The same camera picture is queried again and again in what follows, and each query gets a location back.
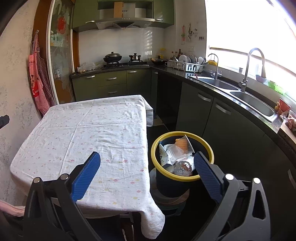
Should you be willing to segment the black wok with lid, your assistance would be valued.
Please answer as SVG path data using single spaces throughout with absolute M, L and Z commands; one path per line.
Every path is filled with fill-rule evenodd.
M 107 64 L 118 63 L 121 59 L 122 59 L 121 54 L 114 53 L 114 52 L 111 52 L 110 54 L 107 54 L 103 58 L 104 62 L 107 63 Z

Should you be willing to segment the pink jacket sleeve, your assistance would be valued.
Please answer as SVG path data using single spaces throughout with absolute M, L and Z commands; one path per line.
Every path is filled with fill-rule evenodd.
M 24 216 L 25 208 L 25 206 L 13 206 L 5 201 L 0 200 L 0 210 L 12 216 Z

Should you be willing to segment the clear plastic bottle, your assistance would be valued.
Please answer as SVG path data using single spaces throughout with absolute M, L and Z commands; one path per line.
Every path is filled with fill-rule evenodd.
M 193 159 L 180 160 L 174 163 L 173 173 L 178 176 L 188 177 L 192 175 L 194 169 Z

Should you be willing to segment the white dish rack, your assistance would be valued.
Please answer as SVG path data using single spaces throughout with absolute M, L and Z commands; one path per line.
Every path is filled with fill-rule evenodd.
M 198 73 L 202 72 L 203 68 L 208 63 L 205 61 L 205 59 L 202 60 L 201 63 L 198 62 L 197 58 L 193 56 L 193 62 L 191 59 L 186 55 L 180 55 L 179 59 L 174 57 L 172 60 L 169 60 L 165 66 L 168 68 L 177 69 L 184 72 L 192 72 L 192 73 Z

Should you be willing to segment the green lower cabinets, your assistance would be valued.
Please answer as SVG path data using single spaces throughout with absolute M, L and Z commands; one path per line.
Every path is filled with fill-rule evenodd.
M 77 101 L 142 95 L 164 128 L 202 137 L 223 171 L 263 181 L 272 240 L 295 240 L 295 149 L 248 106 L 201 81 L 168 69 L 126 69 L 71 76 Z

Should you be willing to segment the round stool under bin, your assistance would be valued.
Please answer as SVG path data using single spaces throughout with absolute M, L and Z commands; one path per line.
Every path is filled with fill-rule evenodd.
M 153 168 L 149 172 L 149 177 L 151 186 L 150 193 L 154 202 L 161 210 L 165 210 L 165 208 L 178 208 L 178 205 L 185 204 L 189 197 L 189 189 L 179 197 L 166 197 L 157 189 L 156 168 Z

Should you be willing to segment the red container on counter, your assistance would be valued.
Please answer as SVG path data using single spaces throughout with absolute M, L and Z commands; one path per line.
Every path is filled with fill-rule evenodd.
M 287 116 L 290 112 L 291 106 L 287 104 L 283 99 L 279 99 L 279 101 L 276 102 L 276 106 L 274 107 L 275 111 L 279 115 Z

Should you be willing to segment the green upper cabinets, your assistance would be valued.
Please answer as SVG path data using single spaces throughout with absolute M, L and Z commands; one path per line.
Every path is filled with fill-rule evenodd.
M 75 1 L 72 28 L 167 28 L 174 25 L 174 16 L 174 1 Z

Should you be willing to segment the white floral tablecloth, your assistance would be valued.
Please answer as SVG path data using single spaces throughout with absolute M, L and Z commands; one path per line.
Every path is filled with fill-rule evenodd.
M 165 216 L 150 193 L 147 127 L 153 120 L 141 95 L 53 106 L 21 145 L 11 174 L 28 194 L 35 177 L 55 180 L 97 152 L 101 164 L 79 208 L 87 218 L 138 212 L 142 234 L 155 239 Z

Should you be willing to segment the green cabinets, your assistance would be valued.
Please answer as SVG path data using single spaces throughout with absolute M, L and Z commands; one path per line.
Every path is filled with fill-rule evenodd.
M 167 28 L 174 25 L 174 16 L 174 1 L 75 1 L 72 28 Z
M 142 95 L 164 128 L 202 137 L 223 171 L 263 181 L 272 240 L 295 240 L 295 149 L 248 106 L 201 81 L 168 69 L 126 69 L 71 76 L 77 101 Z

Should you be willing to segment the steel range hood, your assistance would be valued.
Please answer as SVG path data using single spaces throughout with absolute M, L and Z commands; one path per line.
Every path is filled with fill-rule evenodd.
M 99 30 L 147 28 L 155 22 L 152 1 L 99 1 L 86 25 Z

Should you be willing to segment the glass sliding door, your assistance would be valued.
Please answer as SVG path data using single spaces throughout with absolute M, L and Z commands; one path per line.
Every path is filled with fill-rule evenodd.
M 75 101 L 70 81 L 70 75 L 74 72 L 73 11 L 73 1 L 51 1 L 46 30 L 46 56 L 55 104 Z

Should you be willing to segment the white paper towel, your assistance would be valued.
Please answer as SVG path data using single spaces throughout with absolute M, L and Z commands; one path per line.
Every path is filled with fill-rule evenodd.
M 180 158 L 188 157 L 194 153 L 193 148 L 187 143 L 180 145 L 168 144 L 165 146 L 165 149 L 168 154 L 168 158 L 172 163 Z

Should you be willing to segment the small steel pot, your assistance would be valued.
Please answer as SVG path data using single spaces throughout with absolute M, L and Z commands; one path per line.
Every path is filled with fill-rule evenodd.
M 130 62 L 141 62 L 141 55 L 134 53 L 133 55 L 129 55 Z

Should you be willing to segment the orange waffle snack wrapper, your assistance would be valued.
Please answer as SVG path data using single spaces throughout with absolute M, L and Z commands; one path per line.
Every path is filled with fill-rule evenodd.
M 186 135 L 175 140 L 175 145 L 180 148 L 184 154 L 194 153 L 194 149 Z

